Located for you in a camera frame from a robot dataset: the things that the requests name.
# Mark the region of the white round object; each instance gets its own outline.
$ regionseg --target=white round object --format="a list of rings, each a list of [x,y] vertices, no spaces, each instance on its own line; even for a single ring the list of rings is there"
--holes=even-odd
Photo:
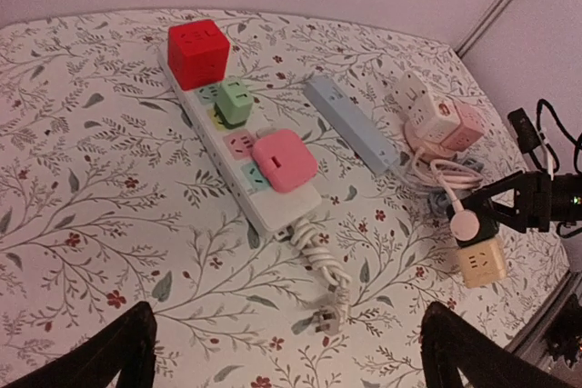
[[[465,209],[453,215],[450,227],[457,240],[469,241],[475,238],[479,232],[479,218],[473,211]]]

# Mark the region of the floral tablecloth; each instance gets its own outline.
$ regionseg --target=floral tablecloth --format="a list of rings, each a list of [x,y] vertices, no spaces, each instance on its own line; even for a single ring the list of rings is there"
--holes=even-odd
[[[353,275],[349,326],[314,333],[326,289],[288,244],[248,229],[156,61],[170,25],[214,19],[276,126],[319,161],[319,238]],[[501,345],[566,271],[553,235],[504,229],[509,277],[468,291],[444,222],[375,178],[302,95],[331,75],[405,150],[392,84],[407,69],[478,106],[471,150],[493,181],[524,162],[447,45],[369,26],[245,11],[127,11],[0,30],[0,384],[130,305],[159,324],[157,387],[424,386],[418,326],[447,304]]]

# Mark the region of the pink power adapter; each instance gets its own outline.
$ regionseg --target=pink power adapter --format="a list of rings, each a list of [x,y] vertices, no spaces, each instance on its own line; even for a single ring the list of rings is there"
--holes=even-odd
[[[317,160],[299,135],[281,129],[256,140],[253,159],[273,189],[290,193],[317,174]]]
[[[470,104],[455,101],[455,108],[461,123],[440,145],[455,152],[463,152],[483,136],[485,123],[481,114]]]

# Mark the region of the white cord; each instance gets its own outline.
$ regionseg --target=white cord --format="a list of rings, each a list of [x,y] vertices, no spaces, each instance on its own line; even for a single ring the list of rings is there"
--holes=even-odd
[[[343,265],[319,242],[319,232],[305,218],[300,218],[294,225],[291,244],[307,258],[316,270],[319,270],[329,284],[335,286],[332,306],[324,307],[320,312],[319,330],[329,334],[339,333],[341,326],[349,317],[349,283],[352,277]]]
[[[454,190],[471,190],[481,186],[483,176],[475,170],[465,165],[454,163],[446,159],[433,159],[428,166],[430,172],[423,171],[418,161],[425,152],[422,147],[416,150],[411,162],[411,169],[420,183],[425,187],[443,188],[456,212],[463,210],[461,201],[457,198]]]

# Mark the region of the red flower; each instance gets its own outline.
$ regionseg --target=red flower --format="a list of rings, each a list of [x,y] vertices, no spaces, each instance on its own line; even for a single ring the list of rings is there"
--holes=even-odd
[[[216,256],[212,258],[212,261],[210,261],[210,266],[215,267],[217,270],[220,268],[222,264],[223,262],[220,261]]]
[[[251,388],[272,388],[271,380],[268,377],[257,376],[254,382],[251,382]]]
[[[69,233],[69,237],[65,240],[65,244],[69,247],[76,247],[77,244],[81,243],[81,235]]]
[[[137,184],[139,184],[139,181],[137,179],[134,179],[133,177],[128,177],[127,180],[125,181],[125,186],[127,188],[136,188]]]
[[[283,338],[277,338],[276,336],[274,336],[273,339],[271,340],[271,344],[269,344],[269,347],[279,351],[283,348],[282,344],[284,342],[285,342],[285,340]]]
[[[108,293],[105,297],[107,298],[107,304],[109,306],[114,306],[116,309],[119,309],[122,304],[127,303],[125,297],[117,290],[114,290],[112,293]]]

